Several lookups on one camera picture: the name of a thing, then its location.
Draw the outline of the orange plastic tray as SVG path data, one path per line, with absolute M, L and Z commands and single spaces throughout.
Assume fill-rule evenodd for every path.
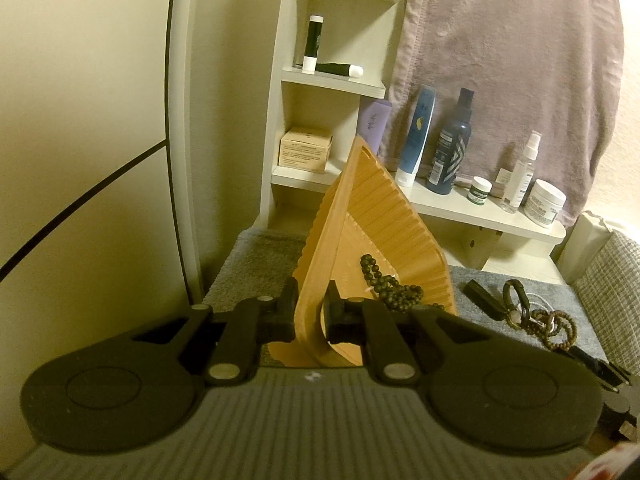
M 424 304 L 457 313 L 442 248 L 366 141 L 356 138 L 340 177 L 322 198 L 293 272 L 299 286 L 295 339 L 268 344 L 273 359 L 288 367 L 362 363 L 353 344 L 328 343 L 322 312 L 329 281 L 343 298 L 373 296 L 361 272 L 364 254 L 402 284 L 420 286 Z

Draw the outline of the black rectangular hair clip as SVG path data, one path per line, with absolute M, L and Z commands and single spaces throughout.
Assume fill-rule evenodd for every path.
M 468 281 L 463 286 L 462 292 L 493 320 L 504 321 L 506 319 L 506 308 L 487 289 L 484 289 L 479 282 L 475 280 Z

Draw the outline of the grey fabric mat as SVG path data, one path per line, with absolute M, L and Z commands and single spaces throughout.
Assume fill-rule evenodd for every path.
M 212 287 L 203 299 L 204 304 L 209 304 L 216 312 L 224 312 L 233 310 L 238 302 L 246 298 L 279 297 L 285 280 L 296 268 L 304 245 L 305 237 L 301 235 L 256 228 L 241 232 Z M 527 335 L 522 330 L 514 330 L 506 322 L 490 318 L 462 292 L 463 286 L 468 281 L 475 280 L 492 296 L 500 299 L 503 284 L 508 279 L 505 275 L 462 268 L 462 266 L 450 266 L 449 272 L 454 284 L 458 315 L 534 347 L 541 346 L 537 338 Z M 579 348 L 594 358 L 606 358 L 574 289 L 568 285 L 545 283 L 527 278 L 524 278 L 522 283 L 536 308 L 548 304 L 553 309 L 570 315 L 577 325 Z

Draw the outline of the white blue tube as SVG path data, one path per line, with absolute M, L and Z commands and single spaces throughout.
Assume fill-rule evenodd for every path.
M 408 136 L 402 148 L 395 182 L 401 188 L 411 188 L 420 168 L 428 132 L 436 104 L 436 90 L 423 86 L 419 93 L 418 102 L 414 108 Z

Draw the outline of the beige cardboard box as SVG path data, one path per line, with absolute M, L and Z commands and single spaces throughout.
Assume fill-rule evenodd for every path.
M 281 167 L 323 174 L 330 158 L 333 134 L 329 130 L 292 128 L 280 140 Z

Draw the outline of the small green white jar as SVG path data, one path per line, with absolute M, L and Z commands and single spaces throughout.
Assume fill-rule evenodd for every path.
M 466 199 L 471 203 L 482 206 L 486 203 L 490 191 L 492 189 L 492 183 L 482 177 L 472 177 L 471 185 L 466 192 Z

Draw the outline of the dark blue spray bottle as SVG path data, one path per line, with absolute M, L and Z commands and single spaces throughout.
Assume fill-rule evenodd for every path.
M 447 195 L 454 185 L 472 133 L 473 96 L 473 90 L 460 89 L 457 105 L 440 130 L 432 171 L 426 181 L 426 187 L 436 194 Z

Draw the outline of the small white pink bottle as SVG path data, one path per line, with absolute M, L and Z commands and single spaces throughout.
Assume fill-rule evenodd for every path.
M 501 198 L 503 196 L 506 185 L 509 183 L 512 172 L 506 168 L 498 171 L 497 177 L 492 181 L 492 187 L 489 192 L 491 196 Z

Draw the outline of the clear white spray bottle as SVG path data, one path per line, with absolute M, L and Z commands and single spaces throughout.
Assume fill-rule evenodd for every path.
M 506 182 L 499 206 L 509 214 L 516 213 L 533 179 L 540 141 L 541 134 L 533 130 Z

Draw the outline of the white cream jar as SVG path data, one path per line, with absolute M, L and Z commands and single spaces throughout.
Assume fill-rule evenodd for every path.
M 537 226 L 550 228 L 566 202 L 566 195 L 553 184 L 537 179 L 524 206 L 524 214 Z

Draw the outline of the lying black white stick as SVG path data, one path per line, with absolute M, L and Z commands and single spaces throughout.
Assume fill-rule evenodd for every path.
M 348 78 L 360 78 L 364 70 L 360 65 L 344 63 L 317 63 L 314 66 L 316 72 L 337 75 Z

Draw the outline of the upright black white stick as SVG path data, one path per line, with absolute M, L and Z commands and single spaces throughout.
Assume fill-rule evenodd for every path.
M 324 18 L 322 15 L 311 14 L 309 17 L 302 64 L 303 74 L 313 75 L 316 71 L 323 22 Z

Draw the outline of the checked grey cushion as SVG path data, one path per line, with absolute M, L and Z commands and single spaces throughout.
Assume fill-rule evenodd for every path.
M 639 243 L 614 231 L 574 281 L 608 359 L 639 374 Z

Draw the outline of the cream wooden shelf unit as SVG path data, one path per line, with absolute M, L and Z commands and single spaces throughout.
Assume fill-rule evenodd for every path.
M 262 228 L 305 234 L 322 195 L 341 174 L 356 134 L 360 98 L 382 98 L 392 78 L 406 0 L 281 0 L 267 102 L 259 214 Z M 360 78 L 302 73 L 311 14 L 324 18 L 317 63 L 360 65 Z M 323 174 L 281 167 L 280 140 L 293 127 L 329 130 Z M 470 203 L 460 188 L 437 195 L 416 182 L 406 193 L 449 263 L 560 284 L 551 259 L 564 240 L 561 223 L 545 229 L 508 214 L 494 198 Z

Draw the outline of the mauve hanging towel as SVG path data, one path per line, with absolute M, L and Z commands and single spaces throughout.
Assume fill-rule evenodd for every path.
M 461 173 L 494 178 L 538 132 L 536 175 L 565 194 L 571 226 L 612 140 L 623 57 L 618 0 L 407 0 L 380 159 L 398 165 L 422 87 L 437 93 L 435 128 L 470 89 Z

